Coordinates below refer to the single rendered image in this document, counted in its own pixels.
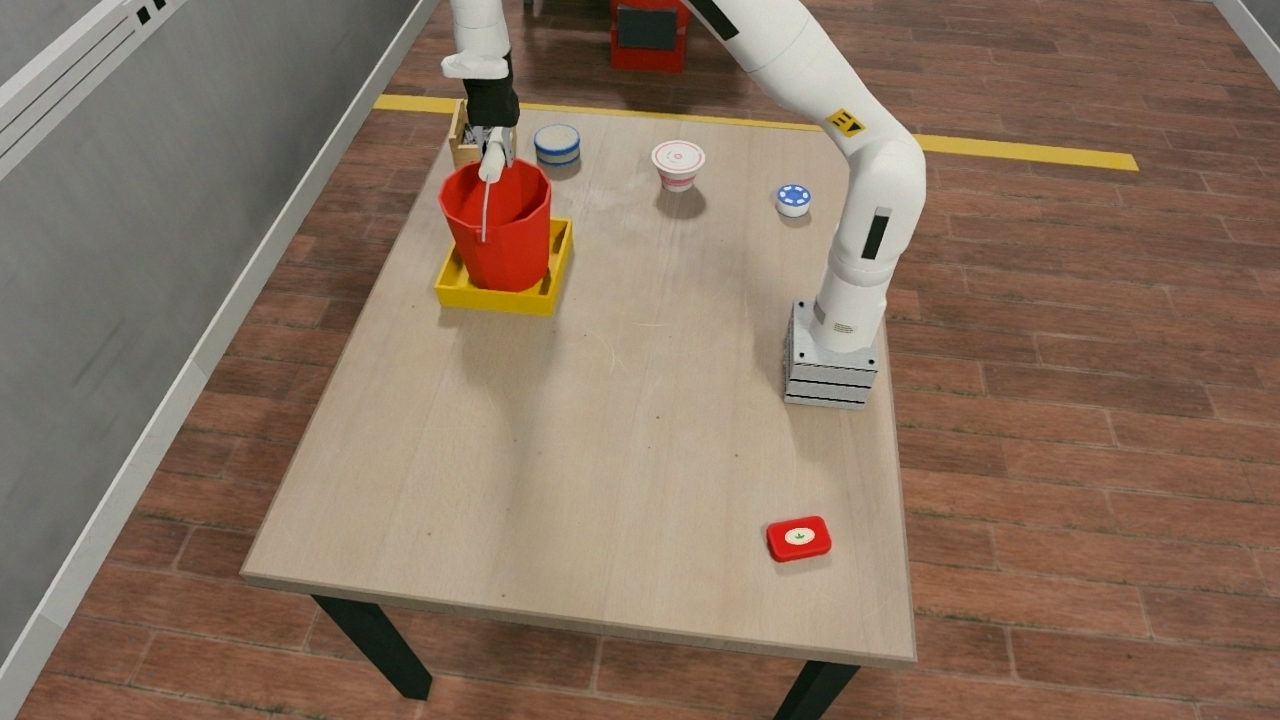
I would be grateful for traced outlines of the small wooden crate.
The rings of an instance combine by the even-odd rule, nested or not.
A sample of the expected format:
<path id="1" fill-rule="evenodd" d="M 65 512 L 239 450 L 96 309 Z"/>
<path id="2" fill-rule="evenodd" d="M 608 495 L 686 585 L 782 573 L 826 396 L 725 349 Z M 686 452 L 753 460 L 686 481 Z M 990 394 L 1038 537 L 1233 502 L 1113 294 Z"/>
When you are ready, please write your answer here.
<path id="1" fill-rule="evenodd" d="M 488 145 L 488 142 L 490 140 L 492 131 L 494 128 L 495 127 L 486 127 L 486 126 L 483 127 L 483 135 L 484 135 L 484 140 L 486 140 L 486 145 Z M 467 129 L 467 132 L 466 132 L 466 129 Z M 453 114 L 453 118 L 452 118 L 451 133 L 449 133 L 449 143 L 451 143 L 452 158 L 453 158 L 453 161 L 454 161 L 454 170 L 460 169 L 460 167 L 463 167 L 467 163 L 480 160 L 479 152 L 477 152 L 477 142 L 476 142 L 476 137 L 472 136 L 472 129 L 474 129 L 474 126 L 468 124 L 468 117 L 467 117 L 467 111 L 466 111 L 466 108 L 465 108 L 465 99 L 456 99 L 454 114 Z M 511 145 L 512 145 L 512 151 L 513 151 L 513 158 L 515 158 L 515 145 L 516 145 L 516 136 L 517 136 L 517 133 L 516 133 L 516 126 L 512 127 L 511 132 L 513 135 Z M 458 138 L 458 141 L 457 141 L 457 138 Z M 468 140 L 470 140 L 470 142 L 468 142 Z"/>

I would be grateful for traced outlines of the yellow shallow tray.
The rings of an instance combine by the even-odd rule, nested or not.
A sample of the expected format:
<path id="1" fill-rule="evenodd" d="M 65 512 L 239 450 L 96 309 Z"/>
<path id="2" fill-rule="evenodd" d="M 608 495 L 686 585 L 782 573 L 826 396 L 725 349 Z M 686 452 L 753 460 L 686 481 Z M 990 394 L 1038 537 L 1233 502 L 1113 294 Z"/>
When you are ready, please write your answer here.
<path id="1" fill-rule="evenodd" d="M 552 316 L 572 240 L 572 219 L 550 218 L 550 246 L 547 275 L 544 275 L 538 284 L 534 284 L 532 288 L 524 290 L 517 293 L 481 290 L 474 284 L 460 255 L 460 250 L 453 241 L 445 258 L 445 263 L 442 266 L 442 272 L 438 275 L 434 290 L 436 291 L 436 296 L 443 306 L 474 307 L 503 313 L 524 313 Z"/>

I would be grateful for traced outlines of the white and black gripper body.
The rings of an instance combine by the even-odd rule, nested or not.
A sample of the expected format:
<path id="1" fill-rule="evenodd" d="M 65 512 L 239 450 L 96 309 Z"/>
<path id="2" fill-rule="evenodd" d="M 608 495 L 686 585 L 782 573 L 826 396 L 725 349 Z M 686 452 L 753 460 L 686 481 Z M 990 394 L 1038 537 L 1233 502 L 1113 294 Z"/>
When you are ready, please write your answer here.
<path id="1" fill-rule="evenodd" d="M 511 44 L 504 14 L 493 26 L 454 27 L 456 55 L 442 61 L 443 76 L 462 78 L 468 95 L 470 126 L 515 127 L 518 96 L 515 94 Z M 508 67 L 507 67 L 508 61 Z"/>

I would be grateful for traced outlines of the blue and grey round tin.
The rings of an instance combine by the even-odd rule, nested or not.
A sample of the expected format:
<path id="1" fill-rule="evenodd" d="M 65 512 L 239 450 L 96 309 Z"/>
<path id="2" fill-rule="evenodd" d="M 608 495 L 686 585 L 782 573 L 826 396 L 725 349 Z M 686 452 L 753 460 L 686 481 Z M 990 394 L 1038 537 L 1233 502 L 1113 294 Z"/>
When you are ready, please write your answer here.
<path id="1" fill-rule="evenodd" d="M 536 158 L 547 167 L 568 167 L 580 158 L 580 135 L 571 126 L 545 126 L 534 135 Z"/>

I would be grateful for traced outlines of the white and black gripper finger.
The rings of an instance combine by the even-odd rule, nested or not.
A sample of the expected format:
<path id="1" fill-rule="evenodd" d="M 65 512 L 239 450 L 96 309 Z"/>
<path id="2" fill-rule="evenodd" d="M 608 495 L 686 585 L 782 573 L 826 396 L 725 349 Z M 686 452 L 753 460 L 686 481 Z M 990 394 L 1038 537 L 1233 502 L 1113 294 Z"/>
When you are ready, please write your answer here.
<path id="1" fill-rule="evenodd" d="M 500 135 L 502 135 L 502 138 L 503 138 L 503 143 L 504 143 L 503 151 L 504 151 L 504 158 L 506 158 L 506 168 L 511 168 L 512 164 L 513 164 L 513 160 L 515 160 L 513 152 L 512 152 L 512 146 L 511 146 L 511 140 L 509 140 L 509 132 L 511 132 L 511 129 L 512 129 L 512 127 L 503 127 L 502 131 L 500 131 Z"/>
<path id="2" fill-rule="evenodd" d="M 484 126 L 474 126 L 474 131 L 472 131 L 472 135 L 476 136 L 476 140 L 477 140 L 477 151 L 479 151 L 480 161 L 483 161 L 484 154 L 486 151 L 486 140 L 484 140 L 483 127 Z"/>

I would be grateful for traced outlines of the red mint tin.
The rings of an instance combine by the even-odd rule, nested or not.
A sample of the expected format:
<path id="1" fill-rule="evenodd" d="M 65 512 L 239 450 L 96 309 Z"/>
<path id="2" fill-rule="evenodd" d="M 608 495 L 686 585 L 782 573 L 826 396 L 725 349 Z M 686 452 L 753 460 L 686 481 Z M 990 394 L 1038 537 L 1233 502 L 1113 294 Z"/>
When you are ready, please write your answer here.
<path id="1" fill-rule="evenodd" d="M 826 521 L 819 516 L 771 524 L 765 538 L 777 562 L 824 555 L 832 546 Z"/>

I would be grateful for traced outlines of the white yogurt cup with pink band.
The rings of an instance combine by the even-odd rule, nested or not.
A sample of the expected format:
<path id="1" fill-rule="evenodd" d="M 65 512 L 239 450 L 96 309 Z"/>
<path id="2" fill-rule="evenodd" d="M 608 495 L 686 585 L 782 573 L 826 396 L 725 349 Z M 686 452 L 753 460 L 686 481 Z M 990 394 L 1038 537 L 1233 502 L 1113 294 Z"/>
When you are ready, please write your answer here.
<path id="1" fill-rule="evenodd" d="M 698 170 L 705 161 L 705 155 L 695 143 L 668 141 L 653 150 L 652 161 L 657 165 L 666 190 L 682 192 L 691 187 Z"/>

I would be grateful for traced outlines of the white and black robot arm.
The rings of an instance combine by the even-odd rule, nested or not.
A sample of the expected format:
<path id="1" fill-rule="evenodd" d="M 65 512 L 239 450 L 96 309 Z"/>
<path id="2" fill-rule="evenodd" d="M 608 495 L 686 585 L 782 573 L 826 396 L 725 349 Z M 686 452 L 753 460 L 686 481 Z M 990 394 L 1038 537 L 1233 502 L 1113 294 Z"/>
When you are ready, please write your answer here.
<path id="1" fill-rule="evenodd" d="M 876 100 L 797 0 L 680 0 L 781 108 L 849 163 L 849 192 L 809 322 L 824 348 L 870 347 L 900 254 L 925 202 L 920 145 Z"/>

